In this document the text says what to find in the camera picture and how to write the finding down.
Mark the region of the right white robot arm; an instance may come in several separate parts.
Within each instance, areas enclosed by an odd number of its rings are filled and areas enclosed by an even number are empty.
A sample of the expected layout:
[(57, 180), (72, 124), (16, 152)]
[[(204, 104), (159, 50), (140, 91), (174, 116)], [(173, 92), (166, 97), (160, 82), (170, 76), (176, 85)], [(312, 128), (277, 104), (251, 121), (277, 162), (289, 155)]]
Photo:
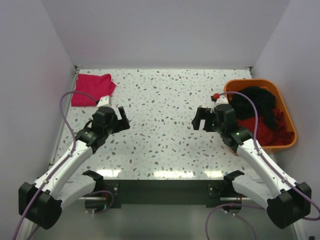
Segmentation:
[(311, 212), (312, 190), (305, 182), (298, 183), (269, 157), (253, 134), (238, 125), (231, 105), (220, 104), (211, 110), (199, 107), (191, 124), (199, 130), (204, 121), (204, 131), (220, 134), (223, 143), (242, 157), (263, 180), (259, 184), (240, 171), (224, 176), (223, 192), (230, 197), (242, 194), (266, 210), (270, 220), (284, 229)]

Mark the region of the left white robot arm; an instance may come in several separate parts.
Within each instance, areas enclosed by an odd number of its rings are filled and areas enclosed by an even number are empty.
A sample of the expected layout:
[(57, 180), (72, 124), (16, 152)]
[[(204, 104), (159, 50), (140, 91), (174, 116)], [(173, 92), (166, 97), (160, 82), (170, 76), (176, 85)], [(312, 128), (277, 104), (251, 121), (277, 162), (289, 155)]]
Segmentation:
[(111, 107), (101, 106), (81, 129), (70, 149), (34, 183), (24, 182), (18, 190), (18, 213), (40, 226), (50, 229), (60, 218), (63, 200), (60, 192), (74, 172), (89, 159), (109, 136), (128, 130), (130, 121), (124, 108), (117, 115)]

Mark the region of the black t shirt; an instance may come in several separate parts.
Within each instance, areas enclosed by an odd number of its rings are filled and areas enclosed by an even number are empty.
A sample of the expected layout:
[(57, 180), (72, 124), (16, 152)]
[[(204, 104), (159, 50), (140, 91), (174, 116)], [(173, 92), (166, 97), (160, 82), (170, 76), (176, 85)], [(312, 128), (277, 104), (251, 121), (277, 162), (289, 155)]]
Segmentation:
[[(266, 89), (258, 86), (249, 86), (238, 91), (247, 96), (257, 110), (258, 116), (262, 117), (265, 125), (275, 130), (278, 126), (276, 116), (273, 110), (276, 108), (276, 97)], [(241, 120), (247, 120), (255, 117), (255, 112), (250, 102), (239, 94), (233, 94), (229, 104), (233, 107), (236, 117)]]

